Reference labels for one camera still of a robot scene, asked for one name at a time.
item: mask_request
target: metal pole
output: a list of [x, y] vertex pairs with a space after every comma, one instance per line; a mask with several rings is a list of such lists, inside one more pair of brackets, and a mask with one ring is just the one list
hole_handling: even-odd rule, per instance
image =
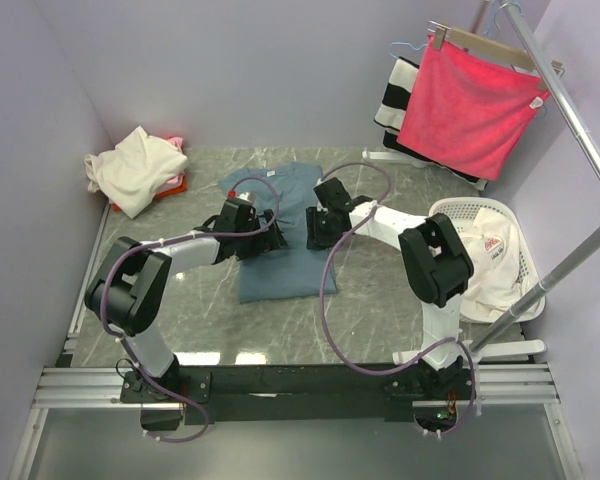
[[534, 285], [520, 300], [513, 304], [509, 310], [500, 315], [482, 335], [479, 335], [469, 345], [472, 353], [478, 353], [487, 344], [493, 342], [508, 326], [512, 325], [520, 315], [529, 310], [538, 300], [560, 283], [567, 275], [578, 268], [587, 258], [600, 249], [600, 227], [593, 232], [584, 242], [571, 252], [555, 267], [549, 275]]
[[533, 59], [538, 72], [544, 79], [551, 95], [553, 95], [558, 108], [560, 108], [562, 116], [567, 121], [567, 125], [569, 125], [573, 135], [580, 144], [580, 148], [582, 148], [582, 151], [600, 180], [600, 149], [589, 136], [589, 130], [585, 127], [580, 112], [575, 107], [573, 100], [556, 75], [551, 62], [545, 56], [533, 32], [529, 29], [529, 25], [527, 25], [527, 22], [522, 17], [520, 6], [509, 3], [507, 0], [498, 1], [502, 5], [502, 9], [509, 18], [513, 29], [522, 41], [527, 53]]
[[485, 14], [487, 13], [487, 9], [489, 8], [489, 4], [491, 0], [482, 0], [482, 3], [478, 7], [478, 11], [476, 13], [475, 18], [473, 19], [473, 23], [471, 24], [471, 33], [478, 33], [478, 29], [482, 24], [482, 19], [484, 19]]

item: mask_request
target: marble table surface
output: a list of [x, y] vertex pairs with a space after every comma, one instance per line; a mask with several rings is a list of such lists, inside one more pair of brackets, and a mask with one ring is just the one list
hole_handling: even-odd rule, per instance
[[[360, 149], [191, 149], [187, 151], [189, 190], [154, 202], [134, 220], [111, 212], [99, 255], [120, 236], [153, 240], [189, 231], [217, 213], [223, 195], [217, 181], [245, 167], [274, 168], [290, 162], [318, 164], [326, 172], [360, 161]], [[384, 164], [393, 179], [385, 205], [427, 215], [442, 198], [476, 196], [476, 190], [438, 167]], [[354, 195], [377, 197], [384, 179], [371, 169], [351, 167], [337, 177]], [[158, 324], [167, 345], [185, 364], [311, 364], [338, 361], [327, 344], [317, 297], [238, 303], [239, 262], [225, 261], [172, 278]], [[327, 318], [343, 352], [355, 362], [391, 362], [395, 351], [420, 348], [422, 311], [409, 287], [400, 252], [356, 237], [335, 258], [339, 293], [327, 299]], [[124, 356], [92, 312], [83, 316], [72, 366], [112, 366]], [[462, 338], [474, 338], [485, 325], [462, 322]], [[521, 340], [513, 325], [500, 341]]]

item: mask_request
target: gray floor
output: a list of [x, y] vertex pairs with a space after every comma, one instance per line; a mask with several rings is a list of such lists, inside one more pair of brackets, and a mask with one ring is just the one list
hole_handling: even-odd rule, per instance
[[[143, 438], [138, 411], [49, 412], [29, 478], [563, 480], [542, 406], [485, 407], [442, 442], [382, 420], [213, 425], [183, 445]], [[193, 433], [181, 429], [177, 435]]]
[[[223, 196], [217, 181], [244, 167], [273, 168], [289, 162], [321, 165], [324, 171], [343, 162], [360, 161], [352, 149], [201, 149], [189, 151], [189, 190], [154, 202], [136, 219], [112, 212], [100, 248], [126, 235], [153, 240], [184, 233], [218, 212]], [[439, 199], [476, 196], [473, 187], [450, 172], [429, 167], [385, 165], [393, 190], [385, 204], [426, 215]], [[338, 173], [354, 194], [377, 197], [385, 188], [376, 172], [351, 167]], [[336, 256], [340, 292], [328, 299], [328, 319], [334, 338], [356, 362], [391, 361], [394, 351], [420, 348], [420, 303], [409, 288], [400, 253], [369, 238], [358, 237]], [[317, 314], [316, 298], [237, 301], [239, 263], [198, 268], [174, 278], [167, 286], [158, 316], [169, 347], [183, 363], [331, 363], [330, 350]], [[486, 326], [462, 324], [462, 338], [473, 338]], [[501, 341], [522, 338], [512, 326]], [[73, 366], [112, 366], [122, 349], [104, 334], [95, 315], [87, 312]]]

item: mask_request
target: wooden hanger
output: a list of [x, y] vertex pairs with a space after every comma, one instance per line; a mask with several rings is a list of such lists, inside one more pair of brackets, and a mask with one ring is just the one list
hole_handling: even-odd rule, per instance
[[[533, 59], [527, 52], [519, 48], [510, 47], [500, 42], [496, 42], [490, 38], [481, 37], [475, 33], [467, 32], [460, 28], [448, 27], [439, 23], [434, 23], [436, 26], [433, 34], [432, 47], [436, 50], [442, 48], [442, 43], [446, 40], [454, 45], [480, 52], [484, 55], [496, 58], [507, 65], [513, 65], [528, 72], [535, 70], [536, 66]], [[562, 70], [560, 62], [552, 62], [556, 72]], [[540, 79], [541, 90], [546, 90], [547, 86], [544, 80]]]

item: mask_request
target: white cloth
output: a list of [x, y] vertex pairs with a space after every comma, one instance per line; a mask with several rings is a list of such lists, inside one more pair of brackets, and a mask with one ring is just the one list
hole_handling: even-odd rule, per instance
[[142, 127], [114, 150], [84, 159], [90, 192], [102, 192], [130, 218], [151, 203], [158, 189], [187, 166], [185, 155], [167, 140], [147, 135]]
[[460, 313], [474, 320], [496, 320], [537, 282], [533, 275], [518, 281], [518, 228], [504, 215], [481, 208], [460, 239], [474, 266]]

